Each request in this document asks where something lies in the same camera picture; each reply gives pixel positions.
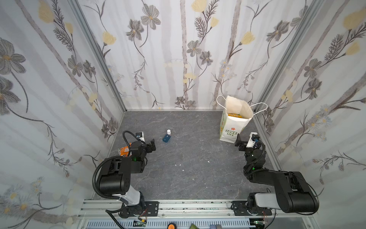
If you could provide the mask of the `white paper bag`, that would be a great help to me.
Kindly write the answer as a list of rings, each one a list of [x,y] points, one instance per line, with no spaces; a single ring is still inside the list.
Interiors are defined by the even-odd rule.
[[[241,100],[232,96],[224,97],[219,95],[216,103],[223,108],[220,121],[219,140],[234,143],[237,134],[240,134],[253,117],[268,108],[265,103],[256,103],[250,105],[245,100]],[[227,114],[238,114],[243,118],[230,117]]]

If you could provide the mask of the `yellow mango gummy bag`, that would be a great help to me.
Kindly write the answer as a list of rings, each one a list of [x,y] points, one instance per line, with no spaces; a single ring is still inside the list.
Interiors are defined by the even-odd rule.
[[[235,117],[235,118],[243,118],[241,115],[239,114],[227,114],[230,117]]]

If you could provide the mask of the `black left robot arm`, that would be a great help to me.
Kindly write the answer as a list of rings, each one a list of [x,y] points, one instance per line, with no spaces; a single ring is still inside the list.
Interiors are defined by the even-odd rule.
[[[120,150],[118,156],[106,158],[98,165],[91,182],[99,197],[122,203],[118,210],[106,210],[113,220],[116,220],[115,214],[126,219],[131,215],[140,217],[147,213],[142,192],[131,185],[131,174],[143,173],[148,163],[147,154],[156,150],[155,140],[145,142],[143,132],[133,134],[124,131],[123,139],[127,146]]]

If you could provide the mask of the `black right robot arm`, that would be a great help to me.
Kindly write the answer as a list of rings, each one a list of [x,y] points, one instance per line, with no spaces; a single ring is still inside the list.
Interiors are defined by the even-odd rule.
[[[251,183],[272,186],[273,193],[250,193],[246,209],[258,214],[266,209],[284,213],[312,215],[319,209],[319,199],[300,172],[275,171],[264,168],[266,146],[256,132],[243,141],[238,134],[234,145],[245,153],[243,174]]]

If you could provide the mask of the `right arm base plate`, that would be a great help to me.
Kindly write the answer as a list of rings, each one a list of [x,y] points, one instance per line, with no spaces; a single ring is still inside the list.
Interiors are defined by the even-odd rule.
[[[247,201],[233,201],[230,209],[235,216],[272,216],[272,211],[268,208],[260,208],[256,205],[250,206]]]

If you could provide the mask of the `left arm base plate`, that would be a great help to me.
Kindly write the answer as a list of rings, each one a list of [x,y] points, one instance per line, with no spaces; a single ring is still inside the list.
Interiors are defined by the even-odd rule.
[[[118,215],[123,219],[131,216],[157,217],[158,210],[158,201],[145,201],[134,206],[123,206],[123,208],[118,212]]]

